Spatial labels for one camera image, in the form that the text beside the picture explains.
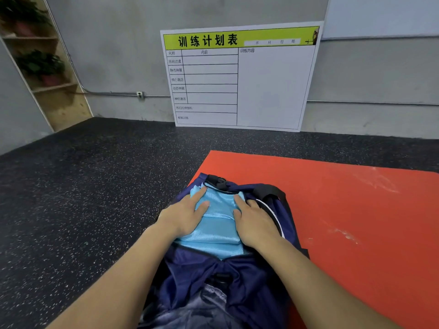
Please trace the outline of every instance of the plant pot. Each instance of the plant pot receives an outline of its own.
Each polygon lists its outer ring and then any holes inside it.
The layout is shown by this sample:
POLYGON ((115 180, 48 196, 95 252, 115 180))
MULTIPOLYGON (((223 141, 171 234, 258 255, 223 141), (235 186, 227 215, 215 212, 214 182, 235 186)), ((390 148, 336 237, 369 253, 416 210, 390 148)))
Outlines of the plant pot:
POLYGON ((25 22, 17 21, 15 23, 15 33, 19 37, 35 37, 34 32, 32 31, 32 28, 29 24, 25 22))
POLYGON ((57 74, 41 75, 41 80, 44 86, 57 86, 61 84, 61 78, 57 74))

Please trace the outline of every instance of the yellow-green header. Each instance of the yellow-green header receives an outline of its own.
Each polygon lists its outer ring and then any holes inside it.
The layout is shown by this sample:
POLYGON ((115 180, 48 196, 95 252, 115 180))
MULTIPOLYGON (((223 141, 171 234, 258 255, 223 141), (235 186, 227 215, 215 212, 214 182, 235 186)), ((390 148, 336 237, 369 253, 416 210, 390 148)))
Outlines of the yellow-green header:
POLYGON ((164 34, 165 49, 315 45, 319 27, 164 34))

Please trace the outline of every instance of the hand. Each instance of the hand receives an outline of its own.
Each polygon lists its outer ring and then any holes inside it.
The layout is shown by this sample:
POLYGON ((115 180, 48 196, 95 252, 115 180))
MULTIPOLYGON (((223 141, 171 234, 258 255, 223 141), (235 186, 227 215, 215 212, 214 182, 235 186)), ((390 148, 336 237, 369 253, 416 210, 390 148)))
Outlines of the hand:
POLYGON ((210 205, 209 201, 204 201, 195 210, 195 205, 206 193, 206 190, 207 188, 204 186, 192 198, 190 195, 186 195, 181 201, 162 210, 156 224, 163 224, 167 229, 171 229, 175 238, 192 233, 210 205))
POLYGON ((233 210, 236 231, 245 245, 258 250, 258 246, 267 238, 280 237, 273 220, 264 210, 259 208, 256 201, 249 199, 247 204, 238 195, 233 198, 241 210, 233 210))

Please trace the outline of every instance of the green plant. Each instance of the green plant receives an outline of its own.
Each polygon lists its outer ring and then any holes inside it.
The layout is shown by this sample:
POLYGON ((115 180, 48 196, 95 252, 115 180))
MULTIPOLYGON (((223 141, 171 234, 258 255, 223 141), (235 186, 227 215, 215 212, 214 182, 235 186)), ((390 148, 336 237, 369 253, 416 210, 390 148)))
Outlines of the green plant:
POLYGON ((17 57, 17 65, 28 74, 41 78, 41 75, 62 74, 65 71, 64 62, 58 55, 33 50, 28 54, 17 57))
POLYGON ((0 16, 7 21, 22 21, 52 25, 47 12, 37 8, 35 2, 0 0, 0 16))

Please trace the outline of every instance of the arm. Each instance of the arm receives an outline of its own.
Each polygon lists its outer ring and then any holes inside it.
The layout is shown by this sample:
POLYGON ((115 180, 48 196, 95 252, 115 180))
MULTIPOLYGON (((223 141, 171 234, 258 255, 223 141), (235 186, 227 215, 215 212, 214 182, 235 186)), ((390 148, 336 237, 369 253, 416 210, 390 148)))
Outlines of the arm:
POLYGON ((136 328, 152 279, 170 244, 192 231, 209 207, 195 204, 206 192, 163 210, 155 224, 148 227, 134 245, 61 313, 47 328, 136 328))
POLYGON ((255 201, 235 196, 233 212, 242 242, 276 271, 309 329, 399 328, 355 298, 282 238, 255 201))

